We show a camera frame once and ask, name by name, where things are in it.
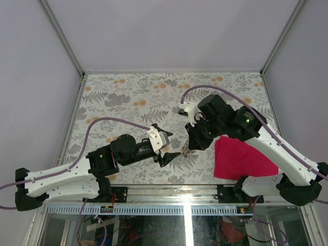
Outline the large metal keyring with clips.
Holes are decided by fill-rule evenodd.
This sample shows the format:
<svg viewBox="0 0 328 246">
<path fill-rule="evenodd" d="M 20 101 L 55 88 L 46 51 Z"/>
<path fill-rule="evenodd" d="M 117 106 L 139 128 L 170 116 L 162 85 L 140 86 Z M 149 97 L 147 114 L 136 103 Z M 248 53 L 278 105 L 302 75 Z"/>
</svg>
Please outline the large metal keyring with clips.
<svg viewBox="0 0 328 246">
<path fill-rule="evenodd" d="M 184 143 L 183 147 L 181 148 L 181 154 L 184 157 L 187 157 L 188 155 L 195 153 L 195 150 L 190 150 L 189 149 L 189 139 L 186 140 L 186 142 Z"/>
</svg>

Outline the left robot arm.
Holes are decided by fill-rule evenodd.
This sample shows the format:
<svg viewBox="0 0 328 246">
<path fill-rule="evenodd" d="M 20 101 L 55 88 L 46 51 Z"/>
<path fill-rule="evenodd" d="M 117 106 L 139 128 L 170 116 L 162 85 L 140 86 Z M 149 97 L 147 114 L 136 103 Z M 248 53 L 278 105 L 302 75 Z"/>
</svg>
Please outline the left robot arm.
<svg viewBox="0 0 328 246">
<path fill-rule="evenodd" d="M 180 155 L 178 152 L 161 152 L 170 144 L 172 133 L 153 124 L 147 135 L 141 142 L 136 142 L 133 136 L 123 134 L 110 144 L 79 157 L 75 162 L 55 168 L 37 172 L 17 169 L 16 209 L 30 211 L 55 200 L 114 203 L 115 194 L 108 177 L 118 173 L 119 166 L 151 158 L 163 168 Z"/>
</svg>

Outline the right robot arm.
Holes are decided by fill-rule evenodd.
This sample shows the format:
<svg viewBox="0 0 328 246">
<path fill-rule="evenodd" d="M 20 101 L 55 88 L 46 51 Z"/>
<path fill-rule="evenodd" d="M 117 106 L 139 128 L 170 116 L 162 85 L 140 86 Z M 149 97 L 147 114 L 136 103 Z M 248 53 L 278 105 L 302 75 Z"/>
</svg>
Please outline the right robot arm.
<svg viewBox="0 0 328 246">
<path fill-rule="evenodd" d="M 327 164 L 316 163 L 298 152 L 253 108 L 234 110 L 219 95 L 209 95 L 198 103 L 184 102 L 179 107 L 180 114 L 189 120 L 185 126 L 189 150 L 206 150 L 216 137 L 227 135 L 255 148 L 281 170 L 267 177 L 243 175 L 234 188 L 237 201 L 281 196 L 289 203 L 304 206 L 318 198 Z"/>
</svg>

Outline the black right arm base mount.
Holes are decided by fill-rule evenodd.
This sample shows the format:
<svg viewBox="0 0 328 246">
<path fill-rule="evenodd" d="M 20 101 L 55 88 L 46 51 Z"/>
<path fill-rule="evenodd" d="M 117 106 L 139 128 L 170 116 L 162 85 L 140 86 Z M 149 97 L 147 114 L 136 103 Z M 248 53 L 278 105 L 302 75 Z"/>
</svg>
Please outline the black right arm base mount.
<svg viewBox="0 0 328 246">
<path fill-rule="evenodd" d="M 257 195 L 250 196 L 242 190 L 247 178 L 256 180 L 256 177 L 244 175 L 237 180 L 235 184 L 217 184 L 217 194 L 214 198 L 218 203 L 249 203 L 251 199 L 255 200 Z"/>
</svg>

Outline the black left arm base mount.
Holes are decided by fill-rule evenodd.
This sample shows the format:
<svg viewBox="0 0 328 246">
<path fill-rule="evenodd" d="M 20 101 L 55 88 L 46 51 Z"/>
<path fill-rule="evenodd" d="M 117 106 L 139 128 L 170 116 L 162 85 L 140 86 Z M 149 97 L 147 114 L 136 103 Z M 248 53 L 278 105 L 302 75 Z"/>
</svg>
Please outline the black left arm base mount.
<svg viewBox="0 0 328 246">
<path fill-rule="evenodd" d="M 113 187 L 106 177 L 97 179 L 99 185 L 96 202 L 126 203 L 128 198 L 127 187 Z"/>
</svg>

